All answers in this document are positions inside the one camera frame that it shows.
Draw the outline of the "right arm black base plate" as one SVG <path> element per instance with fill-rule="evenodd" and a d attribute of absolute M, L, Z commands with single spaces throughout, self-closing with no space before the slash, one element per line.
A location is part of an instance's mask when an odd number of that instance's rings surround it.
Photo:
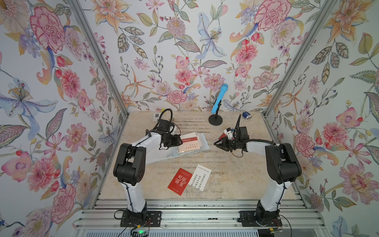
<path fill-rule="evenodd" d="M 237 222 L 243 227 L 282 227 L 279 213 L 267 211 L 240 211 Z"/>

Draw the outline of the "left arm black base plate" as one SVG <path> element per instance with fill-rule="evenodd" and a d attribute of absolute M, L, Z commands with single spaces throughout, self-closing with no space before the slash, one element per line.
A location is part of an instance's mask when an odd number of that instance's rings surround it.
<path fill-rule="evenodd" d="M 120 227 L 160 227 L 161 220 L 161 211 L 143 211 L 135 213 L 130 210 L 125 210 L 121 217 Z"/>

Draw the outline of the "cream card red top band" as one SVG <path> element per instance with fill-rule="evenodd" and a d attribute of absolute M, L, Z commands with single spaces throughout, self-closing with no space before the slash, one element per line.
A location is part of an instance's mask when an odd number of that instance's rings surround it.
<path fill-rule="evenodd" d="M 183 143 L 178 147 L 179 154 L 201 149 L 202 144 L 196 132 L 181 135 L 180 137 Z"/>

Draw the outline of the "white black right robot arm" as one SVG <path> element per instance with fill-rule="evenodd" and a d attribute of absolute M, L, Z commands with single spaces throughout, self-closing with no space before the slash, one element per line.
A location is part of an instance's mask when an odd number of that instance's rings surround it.
<path fill-rule="evenodd" d="M 240 211 L 238 222 L 244 227 L 281 227 L 280 206 L 288 188 L 302 174 L 300 163 L 289 143 L 277 144 L 264 139 L 251 139 L 246 127 L 235 128 L 214 143 L 216 147 L 232 153 L 255 153 L 266 158 L 266 167 L 271 182 L 254 211 Z"/>

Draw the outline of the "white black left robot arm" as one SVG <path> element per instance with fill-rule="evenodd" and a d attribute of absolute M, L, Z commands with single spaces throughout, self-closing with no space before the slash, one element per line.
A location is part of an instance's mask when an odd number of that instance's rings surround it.
<path fill-rule="evenodd" d="M 121 144 L 115 166 L 114 177 L 121 183 L 128 196 L 130 205 L 126 210 L 126 218 L 144 224 L 148 222 L 147 203 L 143 197 L 140 182 L 146 172 L 146 164 L 172 157 L 175 147 L 183 144 L 177 125 L 173 122 L 173 111 L 165 109 L 161 112 L 156 125 L 145 131 L 139 141 Z"/>

